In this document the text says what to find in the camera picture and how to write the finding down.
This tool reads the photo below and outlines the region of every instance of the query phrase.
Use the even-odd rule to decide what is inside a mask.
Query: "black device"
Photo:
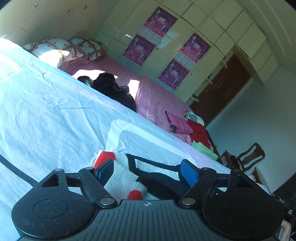
[[[78,173],[55,169],[13,207],[19,241],[277,240],[281,205],[247,175],[239,170],[217,174],[183,161],[199,179],[180,200],[119,204],[97,181],[109,161]],[[69,186],[80,187],[83,195]]]

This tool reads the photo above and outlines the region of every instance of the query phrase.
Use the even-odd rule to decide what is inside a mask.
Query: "silver screw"
[[[186,206],[190,206],[195,203],[195,200],[193,198],[184,198],[184,199],[182,199],[181,203]]]
[[[112,205],[113,203],[115,203],[114,199],[106,197],[101,199],[100,203],[104,206],[108,206],[108,205]]]

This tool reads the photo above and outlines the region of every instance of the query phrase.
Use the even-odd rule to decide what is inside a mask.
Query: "green towel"
[[[201,153],[204,153],[206,156],[210,157],[213,160],[217,160],[218,156],[213,153],[209,148],[207,148],[204,144],[201,142],[196,143],[195,141],[192,142],[192,147],[199,150]]]

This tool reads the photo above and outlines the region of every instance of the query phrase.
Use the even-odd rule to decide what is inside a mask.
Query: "crosshair symbol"
[[[146,207],[150,207],[150,206],[153,205],[153,204],[150,203],[150,202],[146,202],[146,203],[144,203],[143,205],[145,205]]]

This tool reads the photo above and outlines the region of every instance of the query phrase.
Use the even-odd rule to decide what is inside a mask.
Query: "pink bedspread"
[[[173,93],[167,91],[146,76],[139,76],[111,58],[98,58],[95,61],[74,61],[60,67],[74,78],[86,75],[96,79],[100,73],[108,72],[115,75],[116,82],[128,85],[131,95],[136,101],[137,113],[155,123],[160,128],[170,132],[170,124],[165,111],[184,117],[186,110],[191,109]],[[171,133],[191,145],[191,139],[186,134]]]

